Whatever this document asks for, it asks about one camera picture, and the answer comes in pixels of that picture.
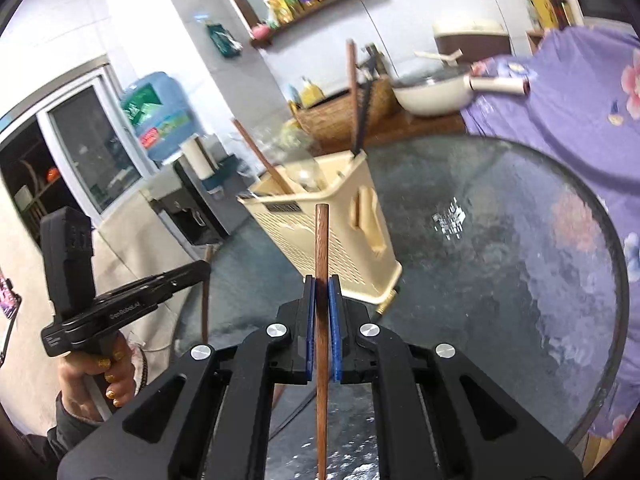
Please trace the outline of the left hand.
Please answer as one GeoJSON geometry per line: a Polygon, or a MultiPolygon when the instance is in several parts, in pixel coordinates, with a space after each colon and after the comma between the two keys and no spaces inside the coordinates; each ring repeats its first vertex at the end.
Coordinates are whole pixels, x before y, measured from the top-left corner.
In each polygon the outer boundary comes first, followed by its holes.
{"type": "Polygon", "coordinates": [[[67,413],[102,422],[127,404],[136,393],[131,349],[122,333],[113,341],[106,356],[83,351],[67,352],[58,359],[61,401],[67,413]]]}

